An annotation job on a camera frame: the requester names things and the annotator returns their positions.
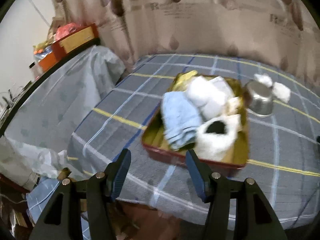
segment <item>cable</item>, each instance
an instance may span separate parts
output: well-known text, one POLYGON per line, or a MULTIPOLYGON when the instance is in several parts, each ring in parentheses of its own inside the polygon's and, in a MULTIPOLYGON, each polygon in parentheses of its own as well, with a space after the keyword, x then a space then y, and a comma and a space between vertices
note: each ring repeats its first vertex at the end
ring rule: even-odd
POLYGON ((33 6, 33 8, 37 11, 37 13, 39 14, 39 16, 42 18, 42 20, 47 24, 48 27, 50 27, 51 25, 47 22, 47 20, 44 18, 44 16, 42 15, 42 13, 40 12, 40 10, 37 8, 37 6, 34 4, 33 0, 29 0, 29 2, 31 3, 31 5, 33 6))
POLYGON ((17 98, 15 95, 16 95, 16 92, 18 91, 19 88, 22 88, 22 89, 20 90, 20 92, 18 93, 18 95, 23 91, 24 86, 19 86, 19 87, 15 90, 15 92, 12 94, 13 99, 17 98))
POLYGON ((294 227, 294 225, 298 222, 299 218, 301 217, 302 213, 304 212, 304 210, 306 209, 306 207, 308 206, 310 200, 313 198, 314 194, 317 192, 317 190, 320 189, 320 187, 317 187, 315 189, 315 191, 312 193, 312 195, 310 196, 310 198, 307 200, 306 204, 304 205, 304 207, 301 209, 297 219, 295 220, 295 222, 293 223, 293 225, 291 226, 291 228, 294 227))
POLYGON ((27 202, 26 200, 21 200, 21 201, 19 201, 19 202, 15 202, 15 201, 13 201, 12 199, 8 198, 6 195, 3 195, 3 194, 1 194, 1 193, 0 193, 0 196, 6 198, 7 200, 9 200, 10 202, 12 202, 12 203, 14 203, 14 204, 20 204, 20 203, 22 203, 22 202, 27 202))

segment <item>red tray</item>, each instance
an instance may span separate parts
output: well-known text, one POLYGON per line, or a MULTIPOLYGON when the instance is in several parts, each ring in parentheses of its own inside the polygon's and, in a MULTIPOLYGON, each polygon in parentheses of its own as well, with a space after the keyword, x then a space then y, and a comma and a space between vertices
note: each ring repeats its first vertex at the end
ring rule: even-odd
MULTIPOLYGON (((168 91, 172 90, 174 83, 180 75, 182 74, 178 74, 168 91)), ((211 79, 216 76, 204 75, 204 77, 211 79)), ((232 78, 225 78, 225 80, 232 88, 234 94, 242 98, 243 91, 239 81, 232 78)), ((218 162, 200 159, 201 162, 207 163, 214 171, 220 172, 225 176, 233 176, 238 170, 244 168, 247 164, 249 154, 248 125, 246 120, 246 110, 243 104, 239 108, 238 113, 241 115, 241 124, 243 129, 238 132, 238 138, 234 143, 234 148, 232 151, 233 155, 229 158, 230 161, 218 162)), ((194 147, 194 144, 186 145, 179 151, 173 151, 172 149, 170 149, 163 137, 163 129, 163 122, 159 107, 142 135, 141 143, 143 147, 146 149, 152 159, 164 163, 186 166, 185 152, 188 149, 192 149, 194 147)))

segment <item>metal pot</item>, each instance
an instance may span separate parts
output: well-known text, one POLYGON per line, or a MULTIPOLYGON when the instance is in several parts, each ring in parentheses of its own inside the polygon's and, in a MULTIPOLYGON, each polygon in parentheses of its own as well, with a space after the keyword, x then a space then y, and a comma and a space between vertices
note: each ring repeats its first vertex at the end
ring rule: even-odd
POLYGON ((244 86, 244 102, 246 107, 258 116, 269 116, 273 111, 272 89, 255 80, 244 86))

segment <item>white stripe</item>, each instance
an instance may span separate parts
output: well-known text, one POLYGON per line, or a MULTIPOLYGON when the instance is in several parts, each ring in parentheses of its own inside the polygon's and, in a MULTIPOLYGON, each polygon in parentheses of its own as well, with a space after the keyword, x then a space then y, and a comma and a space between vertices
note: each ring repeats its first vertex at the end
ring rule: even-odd
POLYGON ((151 75, 151 77, 149 77, 145 82, 143 82, 143 84, 140 85, 140 86, 138 87, 138 89, 137 89, 131 96, 129 96, 126 101, 124 101, 124 102, 122 103, 121 106, 119 106, 119 108, 113 113, 113 115, 112 115, 111 117, 109 117, 109 118, 104 122, 104 124, 102 125, 102 127, 101 127, 101 128, 95 133, 95 135, 94 135, 93 137, 91 137, 90 140, 84 145, 84 147, 83 147, 83 149, 82 149, 82 155, 83 155, 83 156, 85 156, 85 150, 86 150, 87 146, 102 132, 102 130, 106 127, 106 125, 108 124, 108 122, 122 109, 122 107, 123 107, 126 103, 128 103, 128 102, 130 101, 131 98, 133 98, 133 96, 136 94, 136 92, 138 92, 140 89, 142 89, 142 88, 145 86, 145 84, 147 84, 147 83, 152 79, 152 77, 153 77, 154 75, 156 75, 161 69, 163 69, 164 65, 165 65, 166 63, 168 63, 168 62, 170 61, 170 59, 171 59, 174 55, 175 55, 175 54, 173 54, 171 57, 169 57, 169 59, 168 59, 165 63, 163 63, 163 64, 161 65, 161 67, 158 68, 158 70, 155 71, 155 72, 151 75))
POLYGON ((215 56, 214 57, 214 63, 213 63, 212 68, 210 70, 210 75, 213 75, 214 72, 216 71, 217 62, 218 62, 218 57, 215 56))
POLYGON ((36 201, 37 201, 37 206, 39 207, 39 209, 40 209, 40 212, 42 212, 42 209, 41 209, 41 207, 40 207, 40 203, 38 202, 38 199, 36 198, 36 201))
MULTIPOLYGON (((303 109, 304 109, 305 113, 306 113, 307 115, 309 115, 308 109, 306 108, 306 105, 305 105, 305 103, 304 103, 304 100, 301 98, 301 94, 300 94, 300 91, 299 91, 298 88, 297 88, 297 85, 296 85, 295 83, 293 83, 293 85, 294 85, 295 89, 298 91, 298 96, 299 96, 300 99, 301 99, 302 106, 303 106, 303 109)), ((311 128, 312 136, 313 136, 314 139, 316 139, 315 130, 314 130, 313 124, 312 124, 311 119, 310 119, 309 116, 308 116, 308 120, 309 120, 309 123, 310 123, 310 128, 311 128)))
POLYGON ((84 234, 82 234, 84 236, 85 239, 90 240, 89 238, 87 238, 84 234))
POLYGON ((150 199, 150 203, 149 203, 149 205, 151 207, 156 206, 156 203, 159 198, 159 191, 162 191, 164 189, 165 185, 167 185, 167 183, 170 180, 175 169, 176 169, 176 165, 170 165, 169 168, 167 169, 165 175, 163 176, 162 180, 159 182, 158 187, 153 191, 153 196, 150 199))
MULTIPOLYGON (((73 136, 74 138, 79 142, 81 143, 82 145, 84 145, 85 141, 80 138, 78 135, 76 135, 75 133, 73 133, 73 136)), ((96 151, 94 148, 92 148, 90 145, 88 145, 88 149, 94 153, 96 155, 97 158, 99 158, 100 160, 102 160, 105 164, 109 164, 111 162, 110 159, 108 159, 107 157, 105 157, 104 155, 102 155, 101 153, 99 153, 98 151, 96 151)), ((144 189, 147 189, 151 192, 154 192, 155 188, 154 186, 152 185, 149 185, 148 183, 142 181, 141 179, 138 179, 137 177, 135 177, 134 175, 130 174, 130 173, 127 173, 127 179, 135 182, 137 185, 143 187, 144 189)), ((180 199, 176 196, 172 196, 170 195, 169 193, 166 193, 164 191, 161 191, 159 190, 159 194, 164 197, 165 199, 168 199, 174 203, 177 203, 177 204, 180 204, 184 207, 187 207, 187 208, 191 208, 191 209, 194 209, 198 212, 201 212, 201 213, 204 213, 204 214, 207 214, 208 213, 208 208, 204 208, 204 207, 201 207, 197 204, 194 204, 192 202, 189 202, 189 201, 186 201, 186 200, 183 200, 183 199, 180 199)))
POLYGON ((141 201, 141 200, 135 200, 135 199, 126 199, 126 198, 117 198, 117 200, 121 200, 124 202, 129 202, 129 203, 137 203, 137 204, 143 204, 143 205, 148 205, 145 201, 141 201))
MULTIPOLYGON (((77 136, 76 134, 74 134, 75 138, 80 142, 80 143, 85 143, 85 141, 80 138, 79 136, 77 136)), ((104 163, 106 163, 107 165, 111 162, 111 160, 109 160, 107 157, 103 156, 101 153, 97 152, 94 148, 92 148, 90 145, 88 146, 88 149, 91 150, 92 152, 94 152, 97 156, 97 158, 99 158, 100 160, 102 160, 104 163)), ((141 179, 138 179, 137 177, 133 176, 132 174, 130 173, 127 173, 127 177, 126 177, 128 180, 136 183, 137 185, 143 187, 144 189, 146 190, 149 190, 151 192, 154 192, 155 190, 155 187, 154 186, 151 186, 149 184, 147 184, 146 182, 142 181, 141 179)), ((194 211, 197 211, 199 213, 202 213, 202 214, 205 214, 207 215, 208 214, 208 208, 205 208, 205 207, 202 207, 202 206, 199 206, 195 203, 192 203, 192 202, 189 202, 189 201, 186 201, 184 199, 181 199, 181 198, 178 198, 176 196, 173 196, 167 192, 164 192, 162 190, 159 190, 159 195, 173 203, 176 203, 180 206, 183 206, 187 209, 193 209, 194 211)), ((126 200, 126 199, 123 199, 124 201, 127 201, 127 202, 135 202, 136 200, 126 200)), ((230 220, 235 220, 235 215, 229 215, 229 219, 230 220)), ((294 219, 297 219, 297 217, 295 218, 282 218, 280 219, 280 222, 286 222, 288 220, 294 220, 294 219)))
MULTIPOLYGON (((277 121, 276 121, 274 114, 271 116, 271 120, 274 125, 274 127, 272 128, 272 130, 273 130, 273 143, 274 143, 273 164, 275 166, 279 166, 279 136, 278 136, 278 130, 276 128, 277 121)), ((272 206, 272 208, 274 208, 275 203, 276 203, 278 179, 279 179, 279 170, 274 169, 272 184, 271 184, 271 196, 270 196, 270 205, 272 206)))
POLYGON ((261 68, 259 68, 259 67, 258 67, 258 72, 259 72, 260 75, 262 75, 262 70, 261 70, 261 68))
MULTIPOLYGON (((127 89, 122 89, 122 88, 114 88, 113 90, 119 91, 119 92, 124 92, 124 93, 127 93, 127 94, 134 93, 134 91, 132 91, 132 90, 127 90, 127 89)), ((147 94, 147 93, 142 93, 142 92, 136 92, 136 95, 162 99, 162 96, 158 96, 158 95, 154 95, 154 94, 147 94)))
POLYGON ((306 140, 308 140, 308 141, 310 141, 310 142, 313 142, 313 143, 315 143, 315 144, 319 144, 318 142, 316 142, 315 140, 313 140, 313 139, 310 139, 309 137, 307 137, 307 136, 305 136, 305 135, 303 135, 303 134, 300 134, 300 133, 297 133, 297 132, 295 132, 295 131, 292 131, 292 130, 290 130, 290 129, 288 129, 288 128, 285 128, 285 127, 282 127, 282 126, 279 126, 279 125, 274 125, 274 124, 271 124, 271 123, 268 123, 268 122, 264 122, 264 121, 261 121, 261 120, 258 120, 258 119, 253 119, 253 118, 251 118, 251 117, 249 117, 249 118, 247 118, 249 121, 251 121, 251 122, 254 122, 254 123, 258 123, 258 124, 261 124, 261 125, 265 125, 265 126, 268 126, 268 127, 275 127, 275 128, 277 128, 278 130, 282 130, 282 131, 285 131, 285 132, 288 132, 288 133, 292 133, 292 134, 294 134, 294 135, 297 135, 297 136, 299 136, 299 137, 301 137, 301 138, 304 138, 304 139, 306 139, 306 140))
MULTIPOLYGON (((41 200, 40 203, 42 203, 45 199, 47 199, 47 198, 50 196, 50 194, 56 189, 56 187, 57 187, 58 185, 59 185, 59 182, 57 183, 57 185, 56 185, 55 187, 53 187, 53 185, 51 184, 52 191, 51 191, 43 200, 41 200)), ((40 204, 40 203, 38 203, 37 198, 36 198, 36 201, 37 201, 37 203, 36 203, 35 205, 33 205, 31 208, 29 208, 29 210, 33 209, 36 205, 39 205, 39 204, 40 204)))
POLYGON ((301 219, 301 218, 313 218, 315 216, 316 216, 316 214, 310 214, 310 215, 303 215, 303 216, 300 216, 300 217, 280 218, 279 221, 280 221, 280 223, 284 223, 284 222, 289 222, 289 221, 295 221, 298 218, 299 219, 301 219))
MULTIPOLYGON (((156 62, 150 62, 150 64, 160 65, 160 63, 156 63, 156 62)), ((174 63, 174 64, 167 63, 166 65, 187 66, 186 64, 180 64, 180 63, 174 63)), ((202 69, 210 69, 210 70, 212 70, 211 67, 206 67, 206 66, 191 65, 191 64, 188 65, 188 66, 189 66, 189 67, 194 67, 194 68, 202 68, 202 69)), ((223 68, 216 68, 215 70, 221 71, 221 72, 226 72, 226 73, 237 74, 237 72, 234 72, 234 71, 228 70, 228 69, 223 69, 223 68)), ((259 72, 259 74, 262 74, 261 68, 258 68, 258 72, 259 72)), ((240 76, 245 77, 245 78, 252 79, 252 77, 249 77, 249 76, 244 75, 244 74, 240 74, 240 76)), ((291 93, 299 96, 299 94, 296 93, 296 92, 291 91, 291 93)), ((305 98, 305 97, 303 97, 302 95, 300 95, 300 96, 301 96, 301 98, 303 98, 304 100, 307 100, 309 103, 313 104, 316 108, 318 108, 318 109, 320 110, 320 107, 319 107, 317 104, 313 103, 310 99, 305 98)))

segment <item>blue stripe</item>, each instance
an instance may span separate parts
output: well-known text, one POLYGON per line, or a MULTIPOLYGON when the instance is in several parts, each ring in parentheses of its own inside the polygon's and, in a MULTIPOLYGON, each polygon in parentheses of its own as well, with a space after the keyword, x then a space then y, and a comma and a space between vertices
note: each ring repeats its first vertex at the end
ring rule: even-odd
POLYGON ((238 80, 241 80, 241 71, 240 71, 240 62, 237 61, 237 71, 238 71, 238 80))
MULTIPOLYGON (((272 124, 274 126, 277 125, 276 117, 274 115, 271 116, 272 124)), ((274 143, 274 153, 273 153, 273 164, 275 166, 279 165, 279 135, 278 130, 276 127, 273 128, 273 143, 274 143)), ((275 207, 276 204, 276 195, 277 195, 277 186, 278 186, 278 180, 279 180, 279 170, 275 169, 273 172, 273 178, 272 178, 272 184, 271 184, 271 196, 270 196, 270 205, 272 208, 275 207)))
MULTIPOLYGON (((142 125, 146 125, 149 119, 153 116, 153 114, 158 109, 159 105, 155 107, 155 109, 152 110, 152 112, 147 116, 147 118, 143 121, 142 125)), ((129 148, 129 146, 133 143, 133 141, 139 136, 142 129, 138 129, 138 131, 129 139, 129 141, 124 145, 124 148, 129 148)))
POLYGON ((193 59, 194 59, 195 57, 196 57, 196 56, 193 56, 193 57, 191 58, 191 60, 188 61, 187 65, 186 65, 186 66, 183 68, 183 70, 182 70, 183 73, 187 70, 187 68, 188 68, 188 66, 190 65, 191 61, 193 61, 193 59))
MULTIPOLYGON (((150 57, 150 58, 149 58, 145 63, 143 63, 140 67, 136 68, 136 69, 133 71, 133 73, 135 73, 138 69, 142 68, 146 63, 148 63, 150 60, 152 60, 155 56, 156 56, 156 55, 150 57)), ((125 77, 123 80, 121 80, 115 87, 118 87, 120 84, 122 84, 122 82, 125 81, 128 77, 130 77, 130 76, 129 76, 129 75, 126 76, 126 77, 125 77)), ((99 103, 97 103, 97 104, 95 105, 95 107, 93 107, 93 108, 98 107, 98 105, 99 105, 108 95, 110 95, 110 93, 111 93, 112 91, 113 91, 113 90, 111 90, 111 91, 110 91, 99 103)), ((82 119, 81 123, 77 126, 77 128, 75 129, 74 132, 76 132, 76 131, 78 130, 79 126, 84 122, 84 120, 88 117, 88 115, 91 114, 91 112, 92 112, 92 110, 84 117, 84 119, 82 119)))

